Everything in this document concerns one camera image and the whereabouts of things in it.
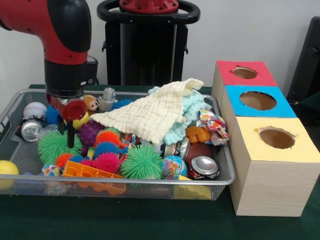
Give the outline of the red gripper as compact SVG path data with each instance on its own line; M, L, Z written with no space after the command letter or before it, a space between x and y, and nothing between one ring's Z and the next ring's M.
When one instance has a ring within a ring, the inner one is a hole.
M46 93L46 99L58 112L57 129L61 135L65 132L65 123L67 122L67 146L74 147L75 128L73 121L82 119L86 112L87 106L84 102L84 95L80 97L61 98Z

